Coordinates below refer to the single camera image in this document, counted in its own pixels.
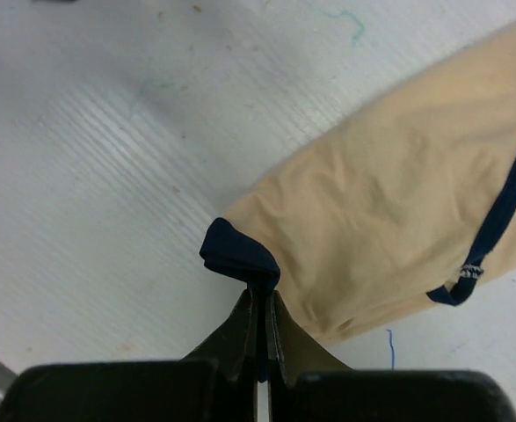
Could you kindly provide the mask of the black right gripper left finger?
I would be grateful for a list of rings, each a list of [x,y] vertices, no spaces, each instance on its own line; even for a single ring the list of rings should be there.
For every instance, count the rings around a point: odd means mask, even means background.
[[[255,295],[180,360],[50,364],[19,375],[4,421],[254,421]]]

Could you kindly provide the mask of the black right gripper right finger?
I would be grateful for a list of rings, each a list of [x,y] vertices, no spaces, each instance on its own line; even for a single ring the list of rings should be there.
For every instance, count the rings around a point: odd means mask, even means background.
[[[508,421],[511,400],[467,370],[348,367],[290,316],[278,293],[265,303],[271,421]]]

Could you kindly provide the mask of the beige underwear with dark trim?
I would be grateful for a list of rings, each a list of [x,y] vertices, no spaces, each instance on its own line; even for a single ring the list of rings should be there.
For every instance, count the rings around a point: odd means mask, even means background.
[[[338,343],[516,268],[516,22],[399,85],[209,227],[205,266]]]

